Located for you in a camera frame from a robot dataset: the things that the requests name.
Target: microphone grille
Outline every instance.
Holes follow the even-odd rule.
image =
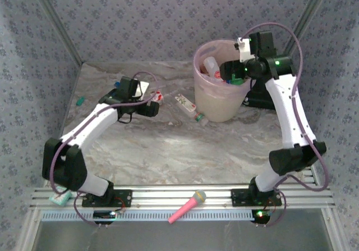
[[[195,198],[198,204],[204,203],[204,201],[207,198],[206,193],[203,190],[197,190],[194,193],[193,197]]]

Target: black mounting plate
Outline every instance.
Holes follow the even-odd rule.
[[[121,208],[122,202],[125,204],[126,208],[131,206],[132,201],[132,190],[130,189],[115,189],[114,199],[110,203],[104,203],[101,200],[101,197],[97,197],[92,194],[86,194],[82,199],[82,207],[109,207],[109,208]]]
[[[262,200],[253,200],[250,195],[249,189],[232,189],[231,190],[231,199],[233,207],[252,207],[252,206],[261,206],[267,207],[271,206],[281,206],[282,201],[280,199],[280,194],[274,192],[274,194]]]

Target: patterned wallpaper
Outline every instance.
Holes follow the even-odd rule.
[[[0,250],[11,250],[78,66],[37,0],[0,0]]]
[[[324,0],[301,40],[301,97],[325,155],[350,246],[359,250],[359,0]]]
[[[260,22],[294,27],[308,0],[51,0],[82,60],[187,60]],[[278,49],[289,35],[274,29]]]

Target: plastic bucket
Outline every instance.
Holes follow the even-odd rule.
[[[204,59],[210,56],[221,66],[224,62],[238,60],[240,53],[235,49],[233,40],[214,40],[199,47],[194,56],[197,109],[210,121],[224,122],[236,115],[250,90],[250,80],[242,85],[232,85],[201,74],[200,66],[203,65]]]

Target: wire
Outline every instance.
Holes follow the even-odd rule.
[[[287,198],[284,195],[284,193],[282,191],[280,191],[279,189],[277,189],[278,193],[280,194],[280,196],[283,198],[284,200],[284,208],[283,211],[280,213],[279,217],[272,223],[266,224],[266,225],[262,225],[263,227],[272,227],[276,224],[278,224],[284,217],[284,215],[286,214],[286,210],[287,210]]]
[[[253,90],[253,79],[252,78],[251,78],[249,86],[250,86],[250,90],[252,91]]]
[[[323,171],[324,171],[324,185],[320,188],[312,188],[308,185],[306,185],[304,182],[302,182],[300,179],[296,178],[294,175],[287,175],[287,177],[285,177],[285,179],[287,179],[288,177],[291,177],[293,178],[294,180],[296,180],[299,184],[301,184],[302,186],[304,186],[306,189],[308,190],[311,190],[311,191],[315,191],[315,192],[320,192],[320,191],[323,191],[325,189],[327,189],[328,185],[329,185],[329,172],[328,172],[328,168],[326,167],[325,165],[325,162],[324,162],[324,159],[323,157],[321,156],[321,154],[318,152],[318,150],[315,148],[313,142],[311,141],[311,139],[308,137],[308,135],[306,135],[306,131],[305,131],[305,128],[303,126],[303,123],[301,121],[301,118],[299,116],[299,113],[298,113],[298,109],[297,109],[297,103],[296,103],[296,92],[297,92],[297,87],[298,87],[298,84],[299,84],[299,81],[301,79],[301,75],[302,75],[302,70],[303,70],[303,52],[302,52],[302,47],[300,45],[300,42],[298,40],[298,38],[296,37],[296,35],[294,34],[294,32],[286,27],[285,25],[282,25],[280,23],[277,23],[277,22],[265,22],[263,24],[258,24],[252,28],[250,28],[244,35],[243,37],[247,36],[250,32],[252,32],[253,30],[257,29],[257,28],[260,28],[262,26],[270,26],[270,25],[276,25],[280,28],[283,28],[284,30],[286,30],[287,32],[289,32],[291,34],[291,36],[293,37],[294,41],[296,42],[297,44],[297,47],[298,47],[298,51],[299,51],[299,69],[298,69],[298,74],[297,74],[297,78],[296,78],[296,81],[294,82],[294,85],[293,85],[293,89],[292,89],[292,105],[293,105],[293,110],[294,110],[294,115],[296,117],[296,120],[298,122],[298,126],[301,130],[301,133],[302,133],[302,136],[306,139],[306,141],[308,142],[309,146],[312,148],[313,152],[315,153],[315,155],[317,156],[321,166],[323,167]]]
[[[129,124],[129,123],[131,123],[131,122],[132,122],[132,114],[130,113],[130,119],[129,119],[127,122],[124,122],[124,121],[122,121],[122,120],[120,120],[120,119],[118,119],[117,122],[120,122],[120,123],[122,123],[122,124]]]
[[[273,204],[273,206],[274,206],[274,210],[272,211],[272,213],[271,214],[273,214],[274,212],[275,212],[275,209],[277,208],[276,206],[275,206],[275,203],[274,203],[274,201],[271,199],[271,198],[269,198],[268,200],[267,200],[267,203],[265,204],[265,206],[264,206],[264,208],[262,209],[262,211],[265,211],[266,210],[266,208],[269,206],[269,203],[272,203]]]
[[[75,200],[73,200],[73,208],[75,210],[75,212],[77,213],[77,215],[79,216],[79,218],[81,218],[85,223],[91,225],[91,226],[94,226],[94,227],[101,227],[101,224],[96,224],[95,222],[92,222],[92,221],[89,221],[87,220],[80,212],[79,210],[77,209],[77,206],[76,206],[76,202],[77,202],[77,199],[80,197],[81,194],[84,194],[83,192],[77,192],[77,196],[75,198]]]
[[[144,101],[139,101],[139,102],[135,102],[135,103],[119,103],[119,104],[113,104],[110,106],[107,106],[103,109],[101,109],[96,115],[93,115],[87,122],[85,122],[70,138],[68,138],[67,140],[65,140],[60,147],[57,149],[57,151],[55,152],[55,155],[52,159],[51,162],[51,166],[50,166],[50,184],[51,184],[51,188],[52,190],[59,195],[64,194],[64,192],[60,192],[57,190],[56,186],[55,186],[55,182],[54,182],[54,169],[55,169],[55,164],[57,161],[57,158],[59,156],[59,154],[61,153],[62,149],[70,142],[72,141],[77,135],[79,135],[79,133],[81,133],[88,125],[89,123],[91,123],[97,116],[99,116],[101,113],[103,113],[104,111],[110,109],[110,108],[118,108],[118,107],[123,107],[123,106],[137,106],[137,105],[141,105],[141,104],[145,104],[148,101],[152,100],[155,96],[156,96],[156,92],[158,91],[158,80],[155,77],[155,75],[153,75],[151,72],[147,72],[147,71],[140,71],[137,72],[136,74],[134,74],[134,76],[132,77],[133,79],[138,75],[138,74],[148,74],[150,76],[152,76],[152,78],[155,80],[156,83],[156,91],[155,93],[148,99],[144,100]]]
[[[123,202],[123,200],[122,200],[120,197],[115,197],[115,199],[120,200],[120,201],[122,202],[122,206],[121,206],[120,209],[116,209],[116,210],[114,210],[114,211],[115,211],[115,212],[118,212],[118,211],[121,211],[122,209],[123,209],[123,211],[125,211],[125,210],[126,210],[126,205],[125,205],[125,203]]]

